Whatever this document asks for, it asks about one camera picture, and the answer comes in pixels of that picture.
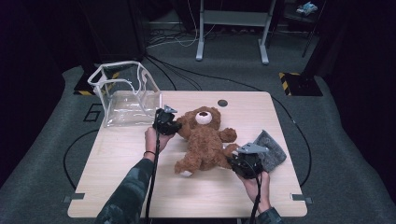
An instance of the brown teddy bear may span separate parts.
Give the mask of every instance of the brown teddy bear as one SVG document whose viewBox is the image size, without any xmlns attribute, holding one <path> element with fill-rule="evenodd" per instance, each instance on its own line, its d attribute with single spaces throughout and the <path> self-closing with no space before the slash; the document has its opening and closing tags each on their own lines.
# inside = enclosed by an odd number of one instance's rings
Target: brown teddy bear
<svg viewBox="0 0 396 224">
<path fill-rule="evenodd" d="M 177 119 L 181 123 L 178 134 L 188 140 L 188 150 L 184 159 L 175 165 L 175 173 L 190 176 L 196 170 L 209 170 L 216 165 L 231 169 L 226 157 L 238 148 L 230 144 L 225 149 L 223 143 L 235 141 L 237 135 L 232 128 L 219 131 L 221 114 L 215 107 L 202 106 Z"/>
</svg>

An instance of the clear plastic bag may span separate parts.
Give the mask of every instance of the clear plastic bag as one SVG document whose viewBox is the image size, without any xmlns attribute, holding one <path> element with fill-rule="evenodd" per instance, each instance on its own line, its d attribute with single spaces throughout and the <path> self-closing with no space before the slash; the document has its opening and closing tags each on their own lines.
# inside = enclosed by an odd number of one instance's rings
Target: clear plastic bag
<svg viewBox="0 0 396 224">
<path fill-rule="evenodd" d="M 105 127 L 151 124 L 162 104 L 160 89 L 139 62 L 104 63 L 88 83 L 102 101 Z"/>
</svg>

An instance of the white snout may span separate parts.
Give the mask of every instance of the white snout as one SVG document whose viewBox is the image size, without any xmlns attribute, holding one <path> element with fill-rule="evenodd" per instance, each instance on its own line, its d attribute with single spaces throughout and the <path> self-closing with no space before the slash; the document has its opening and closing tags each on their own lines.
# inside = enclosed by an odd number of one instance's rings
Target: white snout
<svg viewBox="0 0 396 224">
<path fill-rule="evenodd" d="M 195 116 L 195 119 L 199 124 L 208 124 L 210 121 L 212 121 L 212 114 L 206 111 L 199 112 Z"/>
</svg>

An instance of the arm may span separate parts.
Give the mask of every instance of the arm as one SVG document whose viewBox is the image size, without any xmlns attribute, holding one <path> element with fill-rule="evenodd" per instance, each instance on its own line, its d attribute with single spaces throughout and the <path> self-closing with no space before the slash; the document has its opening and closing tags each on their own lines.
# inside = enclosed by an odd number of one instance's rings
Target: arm
<svg viewBox="0 0 396 224">
<path fill-rule="evenodd" d="M 94 223 L 139 223 L 143 202 L 154 168 L 157 134 L 153 128 L 145 132 L 146 152 L 110 196 Z M 160 134 L 160 152 L 173 135 Z"/>
<path fill-rule="evenodd" d="M 258 194 L 257 182 L 255 179 L 244 179 L 238 176 L 245 186 L 247 196 L 251 201 L 255 201 Z M 270 176 L 266 172 L 262 172 L 259 179 L 262 180 L 260 203 L 257 208 L 259 216 L 257 217 L 259 224 L 283 224 L 282 218 L 276 209 L 270 204 Z"/>
</svg>

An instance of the dark sleeve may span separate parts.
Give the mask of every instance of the dark sleeve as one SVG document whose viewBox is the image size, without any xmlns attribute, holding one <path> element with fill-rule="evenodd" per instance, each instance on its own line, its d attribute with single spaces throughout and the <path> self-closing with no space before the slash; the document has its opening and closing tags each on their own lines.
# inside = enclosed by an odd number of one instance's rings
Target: dark sleeve
<svg viewBox="0 0 396 224">
<path fill-rule="evenodd" d="M 154 163 L 142 159 L 125 176 L 94 223 L 139 223 Z"/>
<path fill-rule="evenodd" d="M 259 224 L 283 224 L 282 218 L 274 207 L 262 212 L 257 217 Z"/>
</svg>

